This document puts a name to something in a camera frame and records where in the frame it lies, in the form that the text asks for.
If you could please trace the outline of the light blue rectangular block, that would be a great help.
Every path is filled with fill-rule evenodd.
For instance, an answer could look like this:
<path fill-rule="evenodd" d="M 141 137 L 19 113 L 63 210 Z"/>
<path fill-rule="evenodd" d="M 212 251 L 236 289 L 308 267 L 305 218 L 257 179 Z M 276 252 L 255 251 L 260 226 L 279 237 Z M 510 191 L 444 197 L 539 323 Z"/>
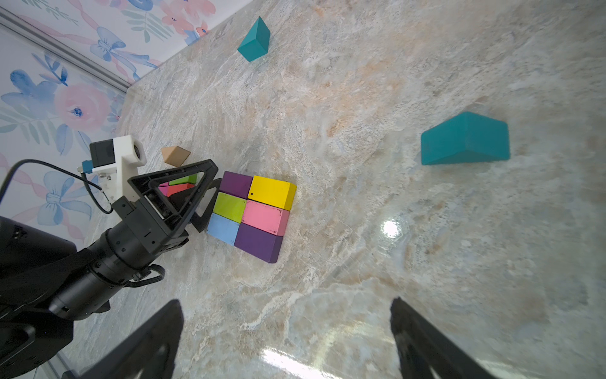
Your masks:
<path fill-rule="evenodd" d="M 211 215 L 207 233 L 229 246 L 235 244 L 240 224 L 216 213 Z"/>

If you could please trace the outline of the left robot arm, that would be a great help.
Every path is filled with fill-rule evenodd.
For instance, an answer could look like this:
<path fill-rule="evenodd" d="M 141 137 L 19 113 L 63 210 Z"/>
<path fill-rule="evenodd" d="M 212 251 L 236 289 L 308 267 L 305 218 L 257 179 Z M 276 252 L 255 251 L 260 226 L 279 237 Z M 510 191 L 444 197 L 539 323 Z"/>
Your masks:
<path fill-rule="evenodd" d="M 184 167 L 137 175 L 137 195 L 116 200 L 120 222 L 89 247 L 16 221 L 1 220 L 1 376 L 34 370 L 66 347 L 74 322 L 110 309 L 124 288 L 162 281 L 162 254 L 188 243 L 188 225 L 202 232 L 211 209 L 197 207 L 221 183 L 207 159 Z"/>

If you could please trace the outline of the red rectangular block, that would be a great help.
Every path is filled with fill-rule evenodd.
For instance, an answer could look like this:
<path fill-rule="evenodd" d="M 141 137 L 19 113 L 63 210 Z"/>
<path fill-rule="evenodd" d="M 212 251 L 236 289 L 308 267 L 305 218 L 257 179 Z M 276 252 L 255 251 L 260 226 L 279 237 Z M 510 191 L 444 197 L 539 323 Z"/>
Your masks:
<path fill-rule="evenodd" d="M 177 186 L 170 186 L 169 196 L 168 197 L 170 197 L 170 196 L 172 196 L 174 194 L 181 193 L 181 192 L 186 191 L 186 190 L 190 190 L 190 189 L 192 189 L 194 187 L 195 186 L 192 185 L 192 184 L 183 184 L 183 185 L 177 185 Z"/>

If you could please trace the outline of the green rectangular block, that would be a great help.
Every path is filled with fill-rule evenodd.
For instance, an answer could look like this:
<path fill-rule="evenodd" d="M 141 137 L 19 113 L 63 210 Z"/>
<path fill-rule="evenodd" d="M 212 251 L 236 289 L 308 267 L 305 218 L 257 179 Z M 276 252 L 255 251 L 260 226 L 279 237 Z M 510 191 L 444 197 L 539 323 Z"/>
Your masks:
<path fill-rule="evenodd" d="M 195 185 L 196 183 L 197 183 L 197 174 L 193 174 L 193 175 L 186 175 L 184 177 L 171 180 L 169 182 L 169 185 L 170 186 L 177 186 L 177 185 L 183 185 L 183 184 Z"/>

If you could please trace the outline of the natural wood triangular block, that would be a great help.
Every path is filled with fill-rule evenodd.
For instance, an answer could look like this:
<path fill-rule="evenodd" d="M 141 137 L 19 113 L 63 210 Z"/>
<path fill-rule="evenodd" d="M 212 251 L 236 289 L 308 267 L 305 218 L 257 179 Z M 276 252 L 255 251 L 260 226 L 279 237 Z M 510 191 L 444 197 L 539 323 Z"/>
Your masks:
<path fill-rule="evenodd" d="M 189 150 L 180 146 L 161 148 L 161 153 L 164 163 L 173 167 L 181 167 L 191 155 Z"/>

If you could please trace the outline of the pink rectangular block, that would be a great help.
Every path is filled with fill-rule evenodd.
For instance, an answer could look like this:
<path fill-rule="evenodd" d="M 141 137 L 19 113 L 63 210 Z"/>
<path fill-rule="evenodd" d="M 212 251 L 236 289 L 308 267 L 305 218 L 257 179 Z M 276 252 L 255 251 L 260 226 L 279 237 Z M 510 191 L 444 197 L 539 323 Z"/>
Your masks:
<path fill-rule="evenodd" d="M 252 200 L 246 201 L 242 223 L 276 236 L 284 236 L 290 212 Z"/>

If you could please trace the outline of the left corner aluminium post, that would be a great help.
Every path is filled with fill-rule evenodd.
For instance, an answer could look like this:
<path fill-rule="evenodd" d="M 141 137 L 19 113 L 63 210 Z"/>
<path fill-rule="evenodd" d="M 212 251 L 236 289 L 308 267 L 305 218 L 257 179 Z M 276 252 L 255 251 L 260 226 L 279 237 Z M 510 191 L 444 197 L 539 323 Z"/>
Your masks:
<path fill-rule="evenodd" d="M 76 50 L 68 47 L 66 44 L 59 42 L 57 39 L 49 36 L 39 28 L 31 25 L 16 14 L 11 13 L 7 9 L 1 7 L 1 27 L 6 31 L 26 39 L 28 42 L 42 48 L 45 52 L 59 58 L 78 69 L 85 71 L 96 79 L 104 82 L 116 90 L 126 93 L 130 84 L 121 79 L 119 76 L 112 74 L 108 69 L 93 62 L 90 58 L 85 57 Z"/>

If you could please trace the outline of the lime green small block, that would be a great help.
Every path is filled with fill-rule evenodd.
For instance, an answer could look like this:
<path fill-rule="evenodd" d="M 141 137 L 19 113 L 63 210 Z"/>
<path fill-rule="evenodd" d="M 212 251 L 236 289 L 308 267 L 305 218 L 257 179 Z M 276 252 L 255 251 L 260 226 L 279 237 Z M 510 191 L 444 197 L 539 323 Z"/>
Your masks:
<path fill-rule="evenodd" d="M 241 224 L 247 200 L 219 192 L 213 213 Z"/>

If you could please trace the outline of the magenta rectangular block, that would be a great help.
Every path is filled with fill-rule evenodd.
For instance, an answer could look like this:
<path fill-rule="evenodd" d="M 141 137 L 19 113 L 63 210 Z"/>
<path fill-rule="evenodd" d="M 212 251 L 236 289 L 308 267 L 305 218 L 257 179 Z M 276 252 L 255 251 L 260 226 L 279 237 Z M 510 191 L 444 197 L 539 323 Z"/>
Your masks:
<path fill-rule="evenodd" d="M 170 185 L 168 183 L 162 183 L 162 184 L 159 185 L 159 191 L 165 197 L 169 196 L 169 189 L 170 189 Z"/>

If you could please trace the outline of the dark purple small block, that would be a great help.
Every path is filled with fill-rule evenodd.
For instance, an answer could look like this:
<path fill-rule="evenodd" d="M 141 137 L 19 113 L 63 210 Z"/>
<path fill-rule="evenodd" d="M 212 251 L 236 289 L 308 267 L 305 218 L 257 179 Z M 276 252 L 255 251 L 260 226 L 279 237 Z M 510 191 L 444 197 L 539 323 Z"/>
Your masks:
<path fill-rule="evenodd" d="M 247 199 L 252 181 L 252 176 L 225 171 L 219 186 L 219 191 L 234 197 Z"/>

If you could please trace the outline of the teal triangular block far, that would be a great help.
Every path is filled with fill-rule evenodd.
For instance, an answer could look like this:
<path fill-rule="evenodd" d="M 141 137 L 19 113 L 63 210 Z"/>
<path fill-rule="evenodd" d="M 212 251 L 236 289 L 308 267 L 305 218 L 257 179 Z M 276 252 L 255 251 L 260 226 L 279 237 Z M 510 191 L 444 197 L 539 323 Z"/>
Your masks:
<path fill-rule="evenodd" d="M 245 39 L 238 47 L 238 52 L 248 61 L 252 62 L 269 51 L 271 32 L 261 17 L 258 17 Z"/>

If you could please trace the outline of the yellow small block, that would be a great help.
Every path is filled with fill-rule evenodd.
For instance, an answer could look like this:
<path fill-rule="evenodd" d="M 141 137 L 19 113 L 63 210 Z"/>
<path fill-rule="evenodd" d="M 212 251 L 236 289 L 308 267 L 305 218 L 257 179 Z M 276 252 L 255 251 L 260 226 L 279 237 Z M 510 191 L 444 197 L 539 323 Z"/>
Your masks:
<path fill-rule="evenodd" d="M 297 186 L 293 183 L 255 175 L 249 188 L 248 199 L 290 211 L 296 190 Z"/>

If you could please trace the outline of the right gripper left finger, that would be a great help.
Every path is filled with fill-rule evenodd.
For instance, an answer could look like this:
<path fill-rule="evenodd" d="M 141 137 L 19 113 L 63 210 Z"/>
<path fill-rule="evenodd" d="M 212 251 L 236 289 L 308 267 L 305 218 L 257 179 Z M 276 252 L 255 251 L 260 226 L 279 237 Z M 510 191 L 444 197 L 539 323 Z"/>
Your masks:
<path fill-rule="evenodd" d="M 82 377 L 171 378 L 183 325 L 181 303 L 173 299 Z"/>

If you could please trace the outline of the teal wedge block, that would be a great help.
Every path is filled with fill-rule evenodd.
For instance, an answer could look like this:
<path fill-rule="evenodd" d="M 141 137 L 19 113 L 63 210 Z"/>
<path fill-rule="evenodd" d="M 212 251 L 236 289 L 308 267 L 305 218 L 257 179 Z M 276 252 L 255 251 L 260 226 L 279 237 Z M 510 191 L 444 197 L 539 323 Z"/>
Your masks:
<path fill-rule="evenodd" d="M 421 163 L 425 166 L 510 158 L 508 125 L 473 112 L 462 112 L 421 135 Z"/>

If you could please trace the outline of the purple rectangular block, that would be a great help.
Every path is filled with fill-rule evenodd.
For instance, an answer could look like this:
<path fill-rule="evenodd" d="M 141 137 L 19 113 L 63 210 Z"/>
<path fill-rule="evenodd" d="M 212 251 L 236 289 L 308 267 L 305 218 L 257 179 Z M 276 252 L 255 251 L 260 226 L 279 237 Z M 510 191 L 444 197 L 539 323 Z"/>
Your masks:
<path fill-rule="evenodd" d="M 279 258 L 283 237 L 264 232 L 248 224 L 240 224 L 235 247 L 269 264 Z"/>

